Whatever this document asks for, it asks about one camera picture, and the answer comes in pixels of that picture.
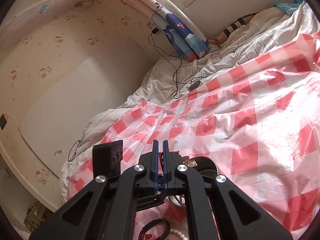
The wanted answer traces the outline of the eyeglasses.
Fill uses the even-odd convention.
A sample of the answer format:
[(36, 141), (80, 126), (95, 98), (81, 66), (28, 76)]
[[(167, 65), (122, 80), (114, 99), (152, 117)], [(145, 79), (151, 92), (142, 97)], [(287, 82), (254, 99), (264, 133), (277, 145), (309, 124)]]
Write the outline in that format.
[(76, 157), (76, 151), (79, 147), (79, 145), (81, 144), (80, 140), (77, 140), (72, 147), (70, 148), (69, 152), (68, 152), (68, 157), (67, 157), (67, 161), (71, 162), (74, 160), (74, 158)]

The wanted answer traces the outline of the round silver metal tin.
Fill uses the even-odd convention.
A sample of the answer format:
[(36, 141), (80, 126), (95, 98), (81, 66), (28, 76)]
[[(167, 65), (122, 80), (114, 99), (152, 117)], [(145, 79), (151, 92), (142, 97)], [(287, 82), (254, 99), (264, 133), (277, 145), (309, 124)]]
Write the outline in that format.
[[(208, 157), (183, 157), (183, 164), (196, 169), (200, 175), (215, 178), (218, 174), (217, 165)], [(185, 207), (184, 195), (180, 196), (169, 196), (169, 200), (172, 204), (178, 207)]]

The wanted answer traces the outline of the white headboard panel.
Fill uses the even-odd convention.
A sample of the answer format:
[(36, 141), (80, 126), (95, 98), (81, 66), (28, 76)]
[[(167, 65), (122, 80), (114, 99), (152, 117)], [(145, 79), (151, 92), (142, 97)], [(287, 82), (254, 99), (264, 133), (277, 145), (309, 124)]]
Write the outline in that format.
[(151, 67), (150, 58), (132, 40), (107, 46), (41, 96), (22, 120), (22, 137), (59, 176), (89, 120), (124, 103)]

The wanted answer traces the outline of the red white checkered plastic sheet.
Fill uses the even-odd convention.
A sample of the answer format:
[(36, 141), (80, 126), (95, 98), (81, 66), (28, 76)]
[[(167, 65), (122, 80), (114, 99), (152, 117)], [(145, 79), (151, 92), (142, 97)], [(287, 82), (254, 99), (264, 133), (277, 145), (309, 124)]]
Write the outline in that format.
[(163, 105), (116, 114), (96, 144), (122, 140), (122, 169), (154, 140), (219, 171), (299, 239), (319, 211), (319, 33), (300, 34)]

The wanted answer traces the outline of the white striped duvet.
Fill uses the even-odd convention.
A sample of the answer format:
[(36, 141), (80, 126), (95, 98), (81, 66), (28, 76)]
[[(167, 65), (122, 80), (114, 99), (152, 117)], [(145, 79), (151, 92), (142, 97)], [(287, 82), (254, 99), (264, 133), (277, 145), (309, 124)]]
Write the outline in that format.
[(192, 81), (206, 83), (233, 67), (290, 42), (299, 34), (317, 31), (319, 21), (307, 3), (302, 3), (291, 16), (278, 7), (271, 7), (257, 13), (249, 24), (231, 33), (220, 49), (212, 46), (211, 51), (199, 60), (180, 63), (179, 59), (172, 56), (167, 60), (160, 58), (126, 102), (90, 120), (80, 138), (76, 157), (63, 165), (59, 178), (62, 201), (67, 201), (69, 180), (91, 155), (93, 145), (100, 142), (108, 128), (129, 109), (144, 100), (157, 105), (173, 102), (175, 98), (187, 94)]

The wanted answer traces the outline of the blue cartoon curtain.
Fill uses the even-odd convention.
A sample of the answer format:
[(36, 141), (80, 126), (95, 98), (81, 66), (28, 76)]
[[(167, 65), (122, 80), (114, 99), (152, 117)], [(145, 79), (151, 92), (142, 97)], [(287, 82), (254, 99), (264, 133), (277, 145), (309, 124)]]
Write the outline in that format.
[(163, 30), (178, 55), (185, 55), (190, 61), (202, 58), (210, 50), (206, 38), (199, 38), (175, 14), (158, 2), (155, 2), (152, 20)]

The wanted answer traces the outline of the striped brown pillow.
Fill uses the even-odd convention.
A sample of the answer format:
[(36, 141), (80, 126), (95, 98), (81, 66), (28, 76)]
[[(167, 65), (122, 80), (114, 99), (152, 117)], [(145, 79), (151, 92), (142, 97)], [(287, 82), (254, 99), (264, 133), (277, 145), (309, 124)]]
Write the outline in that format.
[(243, 25), (249, 24), (251, 19), (257, 14), (257, 12), (248, 14), (245, 16), (242, 16), (238, 18), (235, 22), (233, 22), (231, 25), (229, 25), (218, 37), (216, 38), (211, 38), (208, 40), (208, 42), (212, 45), (216, 45), (219, 48), (221, 45), (227, 41), (231, 33), (236, 31), (238, 28), (240, 28)]

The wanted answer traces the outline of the light blue plastic bag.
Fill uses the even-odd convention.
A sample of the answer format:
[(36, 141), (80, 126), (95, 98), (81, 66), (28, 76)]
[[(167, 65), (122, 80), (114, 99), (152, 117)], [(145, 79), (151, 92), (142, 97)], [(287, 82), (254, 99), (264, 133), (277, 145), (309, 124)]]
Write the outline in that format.
[(304, 0), (292, 0), (291, 3), (274, 3), (275, 7), (278, 7), (285, 14), (291, 16), (304, 2)]

